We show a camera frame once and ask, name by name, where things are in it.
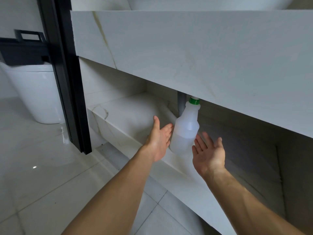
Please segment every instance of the white plastic bottle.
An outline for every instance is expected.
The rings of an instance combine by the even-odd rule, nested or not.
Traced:
[[[200,99],[191,97],[189,102],[186,102],[186,108],[176,122],[173,131],[173,136],[170,144],[170,149],[177,155],[184,154],[188,148],[191,149],[194,139],[199,130],[198,110]]]

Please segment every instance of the black frame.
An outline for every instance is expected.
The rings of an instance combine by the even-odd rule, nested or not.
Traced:
[[[88,154],[92,151],[87,112],[75,52],[71,0],[37,0],[47,39],[70,141]]]

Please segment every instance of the gray pipe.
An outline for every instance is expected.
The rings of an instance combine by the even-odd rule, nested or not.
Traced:
[[[186,108],[187,94],[177,91],[177,107],[179,117],[182,116],[184,109]]]

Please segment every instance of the toilet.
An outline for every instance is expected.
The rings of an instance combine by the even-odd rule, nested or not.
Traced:
[[[65,122],[60,96],[50,63],[8,66],[0,63],[34,119],[42,124]]]

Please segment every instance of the right hand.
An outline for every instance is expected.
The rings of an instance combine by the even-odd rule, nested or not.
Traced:
[[[192,146],[192,150],[194,167],[199,175],[204,178],[216,170],[225,169],[225,150],[222,138],[218,138],[214,144],[206,132],[203,132],[202,135],[205,138],[205,142],[197,134],[195,146]]]

